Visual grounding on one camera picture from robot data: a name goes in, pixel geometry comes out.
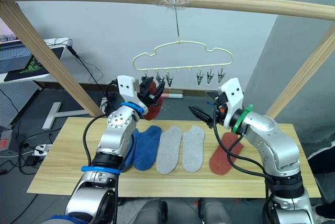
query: red sock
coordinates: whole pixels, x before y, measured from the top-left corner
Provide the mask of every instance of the red sock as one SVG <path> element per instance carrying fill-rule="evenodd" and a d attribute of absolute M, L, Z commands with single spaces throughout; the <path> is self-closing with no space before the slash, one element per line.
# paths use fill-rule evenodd
<path fill-rule="evenodd" d="M 150 91 L 150 93 L 152 95 L 155 93 L 156 83 L 154 81 L 151 82 L 151 85 L 148 88 L 148 91 Z M 157 106 L 151 105 L 149 107 L 149 112 L 143 116 L 144 119 L 151 120 L 151 119 L 154 119 L 158 115 L 158 113 L 159 113 L 159 111 L 161 110 L 161 107 L 162 107 L 163 97 L 160 97 L 159 99 L 157 99 L 156 102 L 158 103 L 158 105 Z"/>
<path fill-rule="evenodd" d="M 231 147 L 231 145 L 238 139 L 238 136 L 232 132 L 226 132 L 222 138 L 221 141 L 225 145 L 227 149 Z M 238 155 L 241 150 L 243 149 L 244 145 L 241 143 L 238 143 L 234 148 L 231 150 L 232 153 Z M 236 158 L 230 157 L 232 162 L 235 161 Z M 231 169 L 231 165 L 228 162 L 227 159 L 227 153 L 221 148 L 221 146 L 218 146 L 216 151 L 213 153 L 209 160 L 209 167 L 211 171 L 215 174 L 224 175 L 229 172 Z"/>

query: blue band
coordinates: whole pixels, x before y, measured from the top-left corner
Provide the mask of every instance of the blue band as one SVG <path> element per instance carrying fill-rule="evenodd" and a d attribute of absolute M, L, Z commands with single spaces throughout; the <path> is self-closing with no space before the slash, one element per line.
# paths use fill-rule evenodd
<path fill-rule="evenodd" d="M 71 215 L 54 215 L 48 220 L 68 220 L 74 224 L 88 224 L 87 221 L 74 218 Z"/>
<path fill-rule="evenodd" d="M 125 106 L 128 106 L 128 107 L 134 109 L 134 110 L 137 111 L 140 115 L 142 115 L 143 112 L 144 112 L 144 109 L 143 109 L 141 106 L 138 106 L 138 105 L 136 105 L 136 104 L 134 104 L 134 103 L 123 102 L 123 103 L 121 103 L 121 105 L 125 105 Z"/>
<path fill-rule="evenodd" d="M 82 166 L 82 172 L 86 171 L 98 171 L 98 172 L 106 172 L 106 173 L 114 173 L 114 174 L 121 174 L 120 170 L 107 168 L 107 167 L 99 167 L 99 166 Z"/>

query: clothes hanger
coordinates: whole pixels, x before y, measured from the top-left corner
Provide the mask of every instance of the clothes hanger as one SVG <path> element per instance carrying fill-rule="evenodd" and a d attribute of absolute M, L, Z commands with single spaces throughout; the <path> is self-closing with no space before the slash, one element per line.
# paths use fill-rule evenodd
<path fill-rule="evenodd" d="M 175 42 L 169 42 L 169 43 L 165 43 L 165 44 L 162 44 L 162 45 L 159 45 L 159 46 L 155 47 L 153 49 L 153 53 L 152 54 L 150 54 L 148 52 L 144 52 L 144 53 L 141 53 L 141 54 L 135 56 L 133 58 L 133 60 L 132 60 L 132 66 L 134 67 L 134 69 L 138 70 L 138 71 L 144 71 L 144 72 L 146 72 L 146 71 L 155 71 L 157 73 L 158 70 L 166 70 L 166 71 L 168 71 L 168 70 L 177 69 L 177 71 L 180 71 L 180 69 L 184 69 L 184 68 L 188 69 L 189 71 L 191 70 L 191 68 L 203 68 L 203 67 L 215 67 L 215 66 L 221 66 L 223 68 L 225 65 L 232 64 L 233 60 L 234 60 L 234 57 L 233 57 L 233 54 L 229 50 L 226 50 L 226 49 L 223 49 L 223 48 L 219 48 L 219 47 L 208 49 L 207 45 L 204 44 L 203 42 L 180 40 L 179 25 L 178 25 L 178 16 L 177 16 L 177 9 L 176 9 L 176 1 L 172 0 L 172 2 L 173 2 L 173 6 L 174 6 L 174 11 L 175 11 L 178 40 L 175 41 Z M 174 45 L 174 44 L 183 44 L 183 43 L 192 43 L 192 44 L 201 45 L 201 46 L 203 46 L 205 48 L 205 51 L 207 51 L 207 52 L 213 52 L 213 51 L 218 50 L 218 51 L 223 51 L 225 53 L 228 53 L 230 55 L 230 62 L 227 62 L 227 63 L 216 63 L 216 64 L 202 64 L 202 65 L 167 66 L 167 67 L 161 67 L 161 68 L 143 68 L 143 69 L 137 68 L 136 65 L 135 65 L 135 61 L 137 59 L 139 59 L 140 57 L 144 56 L 144 55 L 148 55 L 150 57 L 156 56 L 157 55 L 157 50 L 159 48 L 163 48 L 163 47 Z"/>

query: gray wall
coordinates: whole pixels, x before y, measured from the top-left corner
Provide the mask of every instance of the gray wall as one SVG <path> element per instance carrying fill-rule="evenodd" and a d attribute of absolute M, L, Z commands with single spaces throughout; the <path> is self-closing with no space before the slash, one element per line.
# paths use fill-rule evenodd
<path fill-rule="evenodd" d="M 335 0 L 295 0 L 335 5 Z M 265 113 L 309 57 L 331 21 L 278 16 L 250 82 L 245 105 Z M 335 54 L 277 116 L 278 122 L 293 123 L 301 142 L 320 140 L 335 132 Z"/>

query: metal clip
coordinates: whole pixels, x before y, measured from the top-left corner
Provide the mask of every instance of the metal clip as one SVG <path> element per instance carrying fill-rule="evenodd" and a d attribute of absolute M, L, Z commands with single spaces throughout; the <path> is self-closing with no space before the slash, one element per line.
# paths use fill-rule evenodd
<path fill-rule="evenodd" d="M 223 68 L 221 68 L 221 72 L 218 72 L 218 84 L 222 81 L 222 78 L 226 76 L 226 73 L 222 73 Z"/>
<path fill-rule="evenodd" d="M 197 73 L 197 81 L 198 81 L 198 85 L 200 85 L 202 79 L 203 79 L 204 75 L 202 74 L 201 75 L 201 70 L 199 70 L 199 75 Z"/>
<path fill-rule="evenodd" d="M 144 72 L 144 76 L 141 77 L 141 80 L 144 81 L 147 78 L 148 78 L 148 75 L 147 75 L 147 72 L 145 71 Z"/>
<path fill-rule="evenodd" d="M 211 74 L 211 69 L 210 69 L 210 72 L 209 73 L 207 72 L 207 85 L 209 85 L 213 76 L 214 76 L 214 74 L 213 75 Z"/>
<path fill-rule="evenodd" d="M 167 74 L 165 75 L 165 78 L 166 78 L 168 86 L 171 87 L 173 77 L 170 77 L 169 72 L 167 72 Z"/>
<path fill-rule="evenodd" d="M 164 77 L 163 78 L 161 78 L 161 76 L 159 76 L 159 73 L 158 73 L 158 71 L 156 71 L 156 80 L 157 80 L 157 82 L 158 82 L 158 84 L 161 84 L 162 82 L 164 82 Z"/>

